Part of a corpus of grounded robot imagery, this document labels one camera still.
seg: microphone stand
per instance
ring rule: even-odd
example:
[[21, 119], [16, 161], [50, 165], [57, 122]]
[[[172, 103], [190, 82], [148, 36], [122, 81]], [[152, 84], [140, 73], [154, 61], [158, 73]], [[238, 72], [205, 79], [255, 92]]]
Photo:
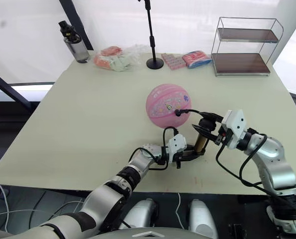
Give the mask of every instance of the microphone stand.
[[163, 67], [163, 60], [160, 58], [156, 58], [156, 52], [155, 52], [155, 42], [154, 42], [154, 36], [152, 34], [152, 25], [151, 25], [151, 17], [150, 17], [150, 0], [144, 0], [145, 7], [148, 12], [148, 21], [149, 21], [149, 28], [150, 28], [150, 46], [152, 48], [152, 58], [147, 60], [147, 67], [153, 70], [157, 70]]

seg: black stand base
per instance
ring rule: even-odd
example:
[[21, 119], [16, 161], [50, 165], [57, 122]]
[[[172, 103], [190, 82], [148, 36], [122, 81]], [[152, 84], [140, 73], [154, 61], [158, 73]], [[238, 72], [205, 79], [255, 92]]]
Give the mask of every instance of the black stand base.
[[153, 58], [147, 60], [147, 67], [153, 70], [157, 70], [163, 67], [163, 60], [160, 58], [156, 58], [156, 61]]

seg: table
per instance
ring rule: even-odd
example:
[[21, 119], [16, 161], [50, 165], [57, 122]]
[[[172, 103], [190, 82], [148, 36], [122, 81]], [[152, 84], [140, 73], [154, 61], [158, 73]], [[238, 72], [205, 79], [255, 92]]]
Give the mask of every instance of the table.
[[[296, 106], [274, 69], [265, 76], [216, 77], [211, 64], [171, 71], [142, 65], [114, 72], [92, 63], [73, 62], [51, 88], [0, 160], [0, 184], [37, 188], [92, 190], [115, 175], [133, 150], [145, 143], [162, 144], [162, 129], [148, 119], [145, 101], [159, 84], [184, 87], [192, 108], [224, 115], [243, 109], [248, 126], [275, 137], [285, 147], [296, 173]], [[197, 132], [191, 114], [179, 132], [194, 144]], [[243, 186], [215, 162], [219, 147], [209, 143], [206, 154], [181, 169], [150, 171], [136, 188], [141, 192], [261, 194]], [[221, 162], [234, 172], [246, 158], [226, 149]], [[257, 182], [253, 162], [245, 179]]]

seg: wooden shelf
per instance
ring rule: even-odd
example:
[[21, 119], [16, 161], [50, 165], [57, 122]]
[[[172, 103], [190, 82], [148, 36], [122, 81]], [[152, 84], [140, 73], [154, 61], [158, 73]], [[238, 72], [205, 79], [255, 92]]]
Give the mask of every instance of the wooden shelf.
[[266, 75], [270, 71], [259, 53], [213, 53], [216, 75]]
[[218, 28], [220, 41], [277, 43], [273, 31], [267, 29]]

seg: pink ball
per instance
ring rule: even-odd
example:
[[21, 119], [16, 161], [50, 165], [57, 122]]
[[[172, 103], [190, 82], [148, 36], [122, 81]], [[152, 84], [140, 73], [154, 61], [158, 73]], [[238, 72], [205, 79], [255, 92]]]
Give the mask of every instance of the pink ball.
[[179, 127], [189, 118], [189, 114], [176, 116], [175, 110], [191, 109], [191, 99], [181, 86], [162, 84], [157, 86], [148, 95], [146, 111], [150, 120], [157, 126]]

